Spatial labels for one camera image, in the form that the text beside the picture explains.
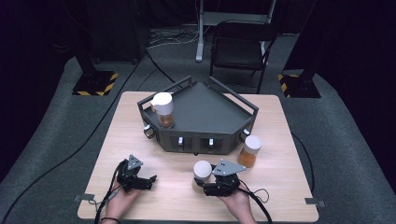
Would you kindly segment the person's right hand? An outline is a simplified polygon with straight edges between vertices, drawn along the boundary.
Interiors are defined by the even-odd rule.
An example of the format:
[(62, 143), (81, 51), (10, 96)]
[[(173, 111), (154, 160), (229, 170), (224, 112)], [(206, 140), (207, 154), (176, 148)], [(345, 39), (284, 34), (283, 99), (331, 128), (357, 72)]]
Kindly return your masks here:
[(238, 190), (231, 196), (219, 197), (229, 210), (229, 212), (238, 220), (240, 217), (253, 217), (251, 213), (249, 197), (246, 195), (246, 188), (240, 184)]

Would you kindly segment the spice jar with spouted lid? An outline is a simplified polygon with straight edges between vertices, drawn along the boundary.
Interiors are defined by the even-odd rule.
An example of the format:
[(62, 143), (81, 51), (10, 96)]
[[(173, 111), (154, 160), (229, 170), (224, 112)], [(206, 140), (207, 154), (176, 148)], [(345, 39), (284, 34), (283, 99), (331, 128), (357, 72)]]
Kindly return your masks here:
[(173, 118), (173, 98), (169, 92), (156, 93), (150, 101), (151, 110), (156, 113), (157, 119), (163, 128), (172, 128), (175, 121)]

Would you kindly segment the spice jar with tan powder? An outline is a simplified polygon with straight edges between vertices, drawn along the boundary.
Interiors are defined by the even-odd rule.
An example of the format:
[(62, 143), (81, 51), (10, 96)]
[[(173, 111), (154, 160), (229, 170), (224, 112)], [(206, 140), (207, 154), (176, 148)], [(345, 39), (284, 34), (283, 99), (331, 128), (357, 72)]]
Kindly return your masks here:
[(193, 166), (192, 189), (200, 194), (204, 194), (204, 189), (199, 186), (196, 180), (208, 183), (212, 174), (212, 166), (208, 161), (198, 161)]

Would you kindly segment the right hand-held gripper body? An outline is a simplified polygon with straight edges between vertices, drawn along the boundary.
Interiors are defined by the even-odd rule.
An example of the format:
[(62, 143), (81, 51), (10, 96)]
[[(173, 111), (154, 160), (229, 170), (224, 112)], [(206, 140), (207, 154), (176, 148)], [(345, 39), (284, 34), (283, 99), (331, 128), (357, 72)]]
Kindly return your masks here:
[(230, 196), (238, 189), (240, 180), (238, 173), (246, 171), (247, 167), (232, 161), (221, 159), (212, 174), (215, 177), (213, 196)]

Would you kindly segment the black stand with striped base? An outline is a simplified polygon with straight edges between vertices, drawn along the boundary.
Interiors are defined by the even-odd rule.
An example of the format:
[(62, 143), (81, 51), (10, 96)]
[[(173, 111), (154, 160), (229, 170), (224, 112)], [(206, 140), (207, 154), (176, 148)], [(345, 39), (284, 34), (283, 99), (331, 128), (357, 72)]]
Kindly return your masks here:
[(76, 59), (82, 70), (82, 75), (73, 88), (75, 95), (104, 96), (108, 95), (114, 86), (118, 74), (113, 71), (98, 71), (84, 48), (84, 44), (76, 31), (70, 32)]
[(316, 44), (298, 37), (278, 80), (285, 97), (320, 98), (313, 77), (320, 63), (320, 49)]

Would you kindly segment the dark grey corner spice rack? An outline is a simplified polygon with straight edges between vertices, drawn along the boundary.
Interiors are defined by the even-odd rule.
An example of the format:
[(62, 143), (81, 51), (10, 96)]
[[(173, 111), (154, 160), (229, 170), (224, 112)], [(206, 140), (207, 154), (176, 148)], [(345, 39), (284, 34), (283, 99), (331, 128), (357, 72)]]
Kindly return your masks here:
[(165, 89), (173, 97), (174, 126), (160, 126), (150, 95), (139, 101), (144, 133), (167, 152), (227, 155), (250, 135), (259, 108), (211, 77), (185, 77)]

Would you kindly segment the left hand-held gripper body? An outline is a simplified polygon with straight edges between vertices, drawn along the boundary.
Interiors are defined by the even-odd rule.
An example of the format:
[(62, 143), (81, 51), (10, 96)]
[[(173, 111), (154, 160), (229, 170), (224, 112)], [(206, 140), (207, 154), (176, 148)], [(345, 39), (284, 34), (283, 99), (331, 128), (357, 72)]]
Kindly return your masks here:
[(144, 188), (144, 180), (138, 176), (142, 165), (143, 162), (134, 155), (119, 164), (117, 181), (125, 191)]

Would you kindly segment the spice jar with orange powder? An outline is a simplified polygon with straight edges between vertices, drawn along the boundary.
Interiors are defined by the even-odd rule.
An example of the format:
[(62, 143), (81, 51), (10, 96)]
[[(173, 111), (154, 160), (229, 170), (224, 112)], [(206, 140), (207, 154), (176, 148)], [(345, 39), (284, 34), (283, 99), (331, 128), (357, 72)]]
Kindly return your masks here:
[(262, 148), (262, 140), (257, 135), (249, 135), (238, 156), (238, 163), (251, 168), (256, 162), (257, 155)]

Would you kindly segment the person's left hand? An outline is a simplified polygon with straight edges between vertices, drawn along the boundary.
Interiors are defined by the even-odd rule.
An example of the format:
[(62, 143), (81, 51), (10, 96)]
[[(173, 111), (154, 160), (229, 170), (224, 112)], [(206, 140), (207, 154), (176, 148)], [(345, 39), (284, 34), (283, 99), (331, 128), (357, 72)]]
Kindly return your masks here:
[(141, 193), (141, 189), (132, 189), (129, 192), (126, 192), (124, 189), (120, 189), (118, 193), (106, 204), (104, 217), (114, 217), (120, 220), (130, 211), (134, 201)]

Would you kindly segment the black folding chair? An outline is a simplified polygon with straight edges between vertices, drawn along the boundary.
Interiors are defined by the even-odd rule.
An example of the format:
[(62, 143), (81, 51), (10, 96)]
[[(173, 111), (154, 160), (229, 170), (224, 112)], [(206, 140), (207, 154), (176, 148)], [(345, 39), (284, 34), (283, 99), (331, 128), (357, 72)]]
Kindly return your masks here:
[(260, 71), (259, 94), (271, 48), (277, 39), (276, 26), (269, 22), (222, 21), (213, 31), (209, 75), (214, 68)]

